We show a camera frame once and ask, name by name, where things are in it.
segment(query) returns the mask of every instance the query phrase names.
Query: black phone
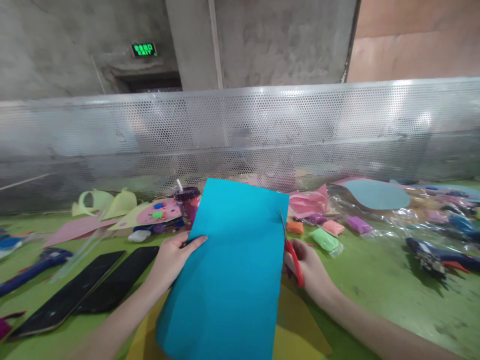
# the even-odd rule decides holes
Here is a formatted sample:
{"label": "black phone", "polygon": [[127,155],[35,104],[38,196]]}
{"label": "black phone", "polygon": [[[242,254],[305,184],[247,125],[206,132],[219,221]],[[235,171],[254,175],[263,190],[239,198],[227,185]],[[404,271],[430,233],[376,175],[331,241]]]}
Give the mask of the black phone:
{"label": "black phone", "polygon": [[124,254],[125,251],[115,251],[98,256],[13,331],[9,339],[41,334],[59,327]]}
{"label": "black phone", "polygon": [[115,309],[158,252],[158,246],[136,249],[105,281],[81,301],[76,313],[97,314]]}

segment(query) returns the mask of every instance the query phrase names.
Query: scissors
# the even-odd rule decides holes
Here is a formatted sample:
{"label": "scissors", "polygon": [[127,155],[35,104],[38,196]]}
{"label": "scissors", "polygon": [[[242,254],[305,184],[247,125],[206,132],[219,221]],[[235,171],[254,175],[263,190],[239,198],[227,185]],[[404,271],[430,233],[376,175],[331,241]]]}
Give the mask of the scissors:
{"label": "scissors", "polygon": [[296,271],[296,285],[299,288],[303,288],[305,286],[305,280],[304,280],[304,275],[302,274],[302,268],[300,267],[299,263],[299,258],[297,257],[297,254],[295,253],[295,249],[292,246],[292,243],[288,240],[287,238],[287,229],[285,228],[285,222],[284,222],[284,216],[282,215],[282,210],[280,210],[280,217],[281,217],[281,223],[283,225],[283,234],[285,236],[285,251],[291,255],[293,258],[293,263],[295,265],[295,271]]}

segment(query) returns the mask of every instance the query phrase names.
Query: plastic cup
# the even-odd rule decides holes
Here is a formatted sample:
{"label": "plastic cup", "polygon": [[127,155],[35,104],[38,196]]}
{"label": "plastic cup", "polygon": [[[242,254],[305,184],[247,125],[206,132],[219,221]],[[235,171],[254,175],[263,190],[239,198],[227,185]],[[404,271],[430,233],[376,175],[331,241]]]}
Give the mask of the plastic cup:
{"label": "plastic cup", "polygon": [[199,209],[199,196],[200,190],[195,186],[184,187],[183,191],[177,190],[173,196],[178,203],[187,230],[191,230],[194,224],[195,215],[197,215]]}

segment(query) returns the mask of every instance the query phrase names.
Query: green exit sign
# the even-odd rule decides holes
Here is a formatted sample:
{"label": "green exit sign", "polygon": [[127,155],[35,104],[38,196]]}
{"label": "green exit sign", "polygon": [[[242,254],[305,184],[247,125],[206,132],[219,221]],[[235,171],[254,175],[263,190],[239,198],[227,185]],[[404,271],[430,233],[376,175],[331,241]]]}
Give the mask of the green exit sign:
{"label": "green exit sign", "polygon": [[157,56],[157,50],[155,50],[155,44],[153,42],[133,43],[131,50],[136,59]]}

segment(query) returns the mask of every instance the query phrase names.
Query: green tabletop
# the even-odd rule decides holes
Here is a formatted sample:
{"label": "green tabletop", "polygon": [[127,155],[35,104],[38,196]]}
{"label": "green tabletop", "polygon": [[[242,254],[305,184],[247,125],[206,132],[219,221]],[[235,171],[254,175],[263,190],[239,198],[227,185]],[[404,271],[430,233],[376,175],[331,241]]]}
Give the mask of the green tabletop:
{"label": "green tabletop", "polygon": [[[0,217],[0,228],[10,233],[34,231],[52,233],[72,220],[69,213],[29,214]],[[306,226],[306,233],[313,227]],[[152,236],[142,244],[128,242],[124,237],[107,238],[76,266],[68,277],[50,284],[45,278],[58,269],[52,268],[7,296],[0,298],[0,317],[27,311],[31,315],[63,285],[76,276],[95,257],[118,250],[131,253],[138,247],[160,245],[170,235]],[[312,243],[307,234],[303,240]],[[345,230],[339,237],[344,252],[331,258],[317,250],[333,282],[355,302],[390,321],[440,346],[467,358],[480,353],[480,276],[478,274],[450,275],[453,289],[445,290],[420,269],[419,262],[405,249],[400,240],[384,239],[369,242]],[[59,247],[75,252],[85,240],[65,242]],[[41,252],[42,242],[28,243],[6,260],[0,262],[0,282],[15,276],[19,270],[34,264]],[[143,273],[131,290],[138,288],[150,268]],[[377,357],[334,323],[302,293],[312,315],[333,348],[331,359],[376,359]],[[57,330],[0,345],[0,359],[61,359],[108,314],[72,315]],[[130,342],[118,355],[124,358]]]}

